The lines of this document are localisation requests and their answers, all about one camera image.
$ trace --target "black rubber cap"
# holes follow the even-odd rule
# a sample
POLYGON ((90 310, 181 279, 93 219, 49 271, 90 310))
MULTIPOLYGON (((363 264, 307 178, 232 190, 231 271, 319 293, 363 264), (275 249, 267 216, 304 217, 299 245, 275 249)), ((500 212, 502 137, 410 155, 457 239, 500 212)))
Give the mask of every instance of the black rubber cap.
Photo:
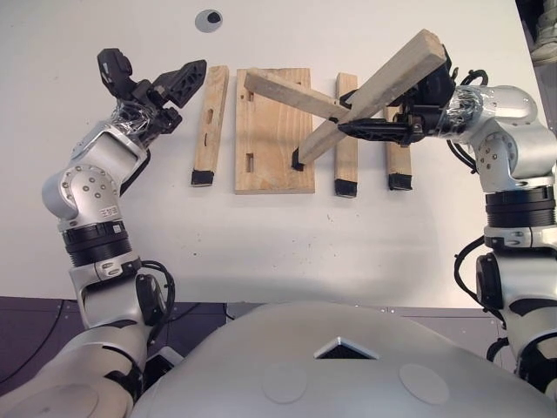
POLYGON ((292 168, 297 172, 304 171, 304 165, 299 162, 298 159, 299 148, 296 148, 296 151, 292 153, 292 168))
POLYGON ((412 190, 412 176, 409 174, 399 174, 397 172, 389 174, 389 189, 412 190))
POLYGON ((191 172, 191 185, 197 187, 212 185, 212 180, 214 177, 215 177, 215 173, 209 170, 206 171, 194 170, 193 172, 191 172))
POLYGON ((358 183, 350 180, 335 179, 334 193, 343 198, 355 198, 358 194, 358 183))

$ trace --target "wooden stick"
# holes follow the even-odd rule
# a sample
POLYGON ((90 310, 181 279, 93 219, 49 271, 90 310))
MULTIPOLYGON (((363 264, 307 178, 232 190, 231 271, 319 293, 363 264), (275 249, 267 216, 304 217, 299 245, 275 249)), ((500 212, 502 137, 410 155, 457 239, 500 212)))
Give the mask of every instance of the wooden stick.
POLYGON ((337 99, 258 68, 250 68, 246 72, 244 87, 263 97, 325 119, 340 118, 348 113, 348 109, 341 106, 337 99))
MULTIPOLYGON (((339 123, 372 117, 445 61, 439 39, 432 32, 421 30, 347 100, 352 109, 339 123)), ((323 122, 294 152, 292 165, 299 169, 300 165, 311 163, 344 136, 337 124, 323 122)))
MULTIPOLYGON (((358 77, 340 72, 337 76, 337 98, 358 88, 358 77)), ((344 137, 334 147, 334 192, 337 196, 355 198, 358 193, 358 140, 344 137)))
MULTIPOLYGON (((385 119, 393 121, 398 107, 386 107, 383 111, 385 119)), ((410 159, 410 146, 400 146, 393 142, 385 142, 386 149, 386 174, 389 189, 412 190, 412 163, 410 159)))
POLYGON ((226 65, 211 67, 205 77, 205 100, 199 124, 191 185, 212 185, 217 170, 220 133, 225 114, 229 71, 226 65))

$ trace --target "wooden plank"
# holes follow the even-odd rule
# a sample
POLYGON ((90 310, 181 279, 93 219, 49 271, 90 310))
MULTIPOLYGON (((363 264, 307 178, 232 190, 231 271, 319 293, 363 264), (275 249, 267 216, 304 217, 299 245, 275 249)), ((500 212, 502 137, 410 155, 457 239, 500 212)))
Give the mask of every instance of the wooden plank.
MULTIPOLYGON (((446 61, 443 45, 433 33, 421 30, 371 76, 348 100, 352 109, 339 123, 370 118, 446 61)), ((345 135, 326 120, 299 147, 298 162, 309 164, 345 135)))
POLYGON ((217 170, 228 78, 229 71, 226 65, 209 68, 205 77, 205 99, 191 173, 191 185, 194 186, 212 185, 217 170))
MULTIPOLYGON (((270 70, 310 87, 309 69, 270 70)), ((312 132, 312 115, 254 94, 238 70, 236 96, 236 194, 313 193, 313 164, 291 168, 292 150, 312 132)))
MULTIPOLYGON (((358 88, 358 77, 340 72, 337 76, 337 98, 358 88)), ((337 196, 355 198, 358 193, 358 140, 344 137, 334 147, 334 192, 337 196)))
MULTIPOLYGON (((393 121, 398 107, 386 107, 383 111, 384 118, 393 121)), ((385 142, 386 148, 386 174, 389 189, 412 190, 412 162, 410 159, 410 146, 400 146, 393 142, 385 142)))
POLYGON ((337 99, 286 80, 275 72, 250 68, 245 74, 244 86, 253 93, 325 119, 340 118, 348 113, 337 99))

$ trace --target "dark floor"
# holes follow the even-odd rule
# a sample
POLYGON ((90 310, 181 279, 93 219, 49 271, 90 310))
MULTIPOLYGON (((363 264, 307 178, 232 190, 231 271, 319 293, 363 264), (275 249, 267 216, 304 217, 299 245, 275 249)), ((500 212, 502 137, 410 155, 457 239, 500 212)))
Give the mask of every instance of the dark floor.
MULTIPOLYGON (((193 303, 177 303, 180 315, 193 303)), ((43 341, 56 319, 60 300, 0 297, 0 381, 18 368, 43 341)), ((164 345, 186 356, 199 342, 225 324, 222 303, 204 303, 180 320, 164 327, 150 355, 164 345)), ((21 372, 0 383, 0 395, 11 391, 33 377, 37 371, 75 335, 84 330, 77 304, 65 301, 64 311, 52 336, 43 349, 21 372)))

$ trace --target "wooden leg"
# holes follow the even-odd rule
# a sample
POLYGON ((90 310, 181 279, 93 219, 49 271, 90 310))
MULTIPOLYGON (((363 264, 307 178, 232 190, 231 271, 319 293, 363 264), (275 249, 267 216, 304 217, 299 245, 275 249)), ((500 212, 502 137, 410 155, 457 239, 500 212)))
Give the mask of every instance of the wooden leg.
MULTIPOLYGON (((398 107, 386 107, 383 115, 389 122, 399 111, 398 107)), ((412 163, 410 146, 400 146, 393 142, 385 142, 386 174, 389 189, 412 190, 412 163)))
MULTIPOLYGON (((337 98, 356 90, 358 77, 339 73, 337 98)), ((334 147, 334 192, 337 196, 355 198, 358 193, 358 140, 345 137, 334 147)))
POLYGON ((225 65, 211 67, 205 77, 205 101, 191 173, 191 185, 194 186, 212 185, 217 170, 228 77, 229 71, 225 65))

